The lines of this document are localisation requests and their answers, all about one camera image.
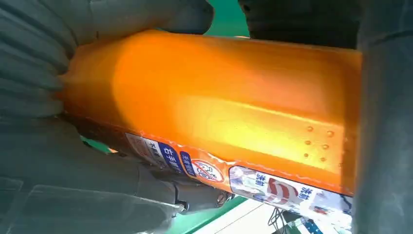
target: black cable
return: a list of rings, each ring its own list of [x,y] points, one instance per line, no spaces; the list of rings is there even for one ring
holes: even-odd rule
[[[268,220],[268,225],[269,226],[274,226],[275,230],[279,230],[278,228],[278,224],[277,224],[277,220],[281,218],[281,222],[282,222],[282,233],[281,234],[287,234],[287,230],[285,227],[285,223],[284,223],[284,219],[282,217],[282,209],[279,208],[274,208],[270,219]]]

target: circular warning icon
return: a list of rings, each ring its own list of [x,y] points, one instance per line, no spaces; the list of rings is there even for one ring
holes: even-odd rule
[[[222,176],[220,170],[211,165],[209,162],[194,159],[192,160],[192,166],[195,169],[195,173],[204,179],[217,183],[224,181],[224,177]]]

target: white label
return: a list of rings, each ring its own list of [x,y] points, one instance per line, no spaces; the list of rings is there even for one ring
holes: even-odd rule
[[[229,170],[229,179],[235,194],[314,220],[351,228],[351,197],[240,166]]]
[[[149,162],[155,164],[155,161],[150,156],[149,150],[146,146],[143,137],[136,136],[133,134],[126,133],[126,138],[128,139],[129,143],[133,147],[133,149],[142,157],[144,157]]]
[[[152,158],[158,163],[158,165],[161,168],[166,168],[167,163],[165,162],[164,157],[162,157],[162,152],[161,152],[161,149],[159,148],[158,142],[154,140],[146,139],[143,137],[142,139],[145,141],[146,146],[148,147],[149,152],[152,155]]]

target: orange plastic housing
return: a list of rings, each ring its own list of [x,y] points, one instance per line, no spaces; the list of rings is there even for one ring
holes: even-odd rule
[[[216,188],[240,165],[352,196],[360,67],[352,50],[147,31],[78,50],[60,97],[121,133],[104,143],[130,133],[214,165],[222,180],[196,178]]]

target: sticker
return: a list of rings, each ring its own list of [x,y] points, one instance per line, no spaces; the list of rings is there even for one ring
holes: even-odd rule
[[[184,164],[185,170],[187,171],[188,174],[190,174],[193,177],[196,177],[194,168],[192,167],[192,163],[191,163],[191,157],[189,156],[189,154],[187,152],[181,151],[179,153],[181,155],[181,160]]]
[[[224,181],[222,173],[216,167],[206,161],[194,159],[192,161],[192,166],[195,169],[196,175],[204,179],[217,183]]]
[[[183,173],[176,151],[167,144],[126,133],[126,138],[136,152],[160,168],[168,166],[178,173]]]
[[[231,190],[248,198],[314,220],[351,228],[353,199],[288,179],[234,166],[229,169]]]
[[[159,148],[158,142],[150,139],[143,138],[146,147],[149,149],[152,158],[158,163],[161,168],[167,167],[167,163],[162,156],[161,149]]]
[[[150,163],[156,164],[156,161],[150,156],[149,150],[146,146],[143,137],[126,133],[126,138],[133,147],[133,149],[142,157],[144,157]]]
[[[167,164],[176,172],[184,173],[184,169],[182,168],[181,161],[179,161],[176,151],[169,145],[162,142],[158,142],[158,145]]]

